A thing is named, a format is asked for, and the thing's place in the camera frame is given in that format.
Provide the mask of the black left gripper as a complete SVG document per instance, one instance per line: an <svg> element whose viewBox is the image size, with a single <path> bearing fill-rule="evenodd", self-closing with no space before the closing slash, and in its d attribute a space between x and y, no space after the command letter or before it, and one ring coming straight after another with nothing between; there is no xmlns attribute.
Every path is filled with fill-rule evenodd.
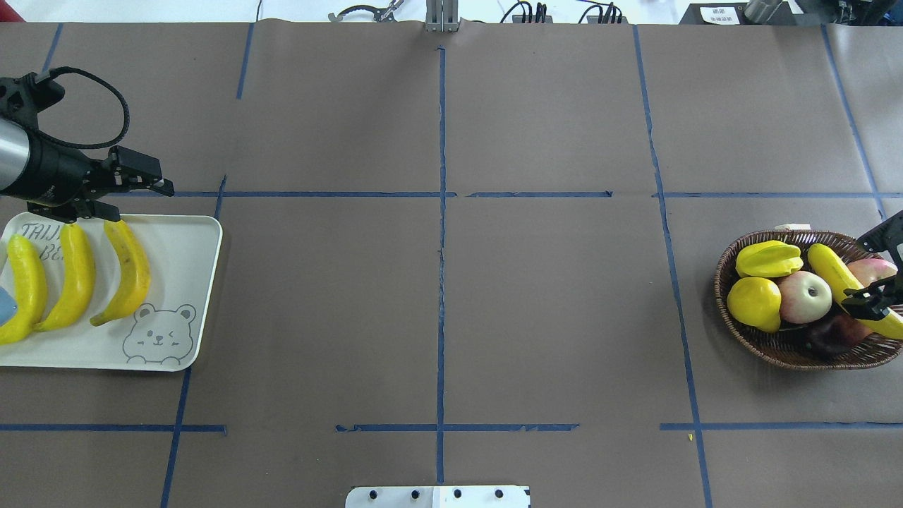
<svg viewBox="0 0 903 508"><path fill-rule="evenodd" d="M111 147L100 161L41 138L29 138L28 147L25 168L14 180L14 196L26 200L31 211L72 212L67 223L91 218L119 222L116 206L93 200L107 193L175 193L174 184L162 176L158 158L133 149Z"/></svg>

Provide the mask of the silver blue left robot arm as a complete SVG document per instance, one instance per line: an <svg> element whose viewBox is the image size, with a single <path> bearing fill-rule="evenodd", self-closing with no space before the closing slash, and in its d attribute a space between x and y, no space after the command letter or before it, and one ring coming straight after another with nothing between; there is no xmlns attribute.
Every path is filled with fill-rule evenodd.
<svg viewBox="0 0 903 508"><path fill-rule="evenodd" d="M62 223L90 218L118 222L119 209L101 199L136 190L167 197L175 193L155 157L111 147L106 158L93 159L2 121L1 192L24 200L28 212Z"/></svg>

